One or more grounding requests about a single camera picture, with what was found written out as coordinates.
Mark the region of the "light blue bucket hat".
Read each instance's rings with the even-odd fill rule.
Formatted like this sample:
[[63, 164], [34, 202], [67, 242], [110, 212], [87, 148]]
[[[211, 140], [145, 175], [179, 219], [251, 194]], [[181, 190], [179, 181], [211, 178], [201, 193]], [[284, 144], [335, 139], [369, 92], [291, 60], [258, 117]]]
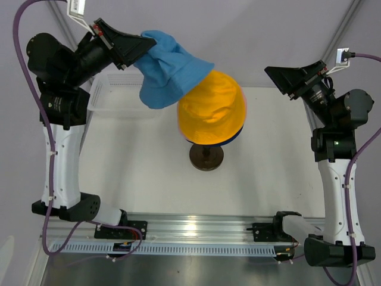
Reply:
[[178, 102], [214, 68], [213, 63], [190, 54], [167, 33], [146, 30], [141, 36], [156, 41], [133, 64], [143, 74], [139, 98], [150, 109], [163, 109]]

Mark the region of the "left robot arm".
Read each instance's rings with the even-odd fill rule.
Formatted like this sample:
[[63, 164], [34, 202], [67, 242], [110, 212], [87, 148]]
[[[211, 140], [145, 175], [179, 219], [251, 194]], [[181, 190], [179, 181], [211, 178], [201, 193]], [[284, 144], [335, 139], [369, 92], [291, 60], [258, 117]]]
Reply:
[[94, 22], [76, 50], [48, 33], [29, 40], [27, 66], [40, 91], [40, 120], [47, 147], [46, 186], [42, 198], [32, 204], [34, 214], [69, 222], [93, 221], [108, 225], [114, 238], [127, 235], [124, 210], [79, 189], [80, 144], [90, 99], [82, 85], [110, 64], [120, 70], [131, 66], [155, 44], [152, 38], [119, 32], [101, 19]]

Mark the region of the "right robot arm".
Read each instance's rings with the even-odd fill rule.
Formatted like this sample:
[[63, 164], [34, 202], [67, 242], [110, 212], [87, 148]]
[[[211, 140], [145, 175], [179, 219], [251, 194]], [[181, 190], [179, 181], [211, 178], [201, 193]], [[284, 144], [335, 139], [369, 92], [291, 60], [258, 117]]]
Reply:
[[296, 239], [310, 266], [355, 268], [373, 261], [376, 250], [362, 233], [354, 186], [355, 130], [368, 122], [373, 99], [362, 89], [336, 97], [322, 61], [300, 68], [268, 66], [264, 71], [283, 95], [303, 99], [323, 124], [313, 130], [311, 149], [323, 184], [324, 228], [318, 230], [297, 212], [277, 212], [272, 236]]

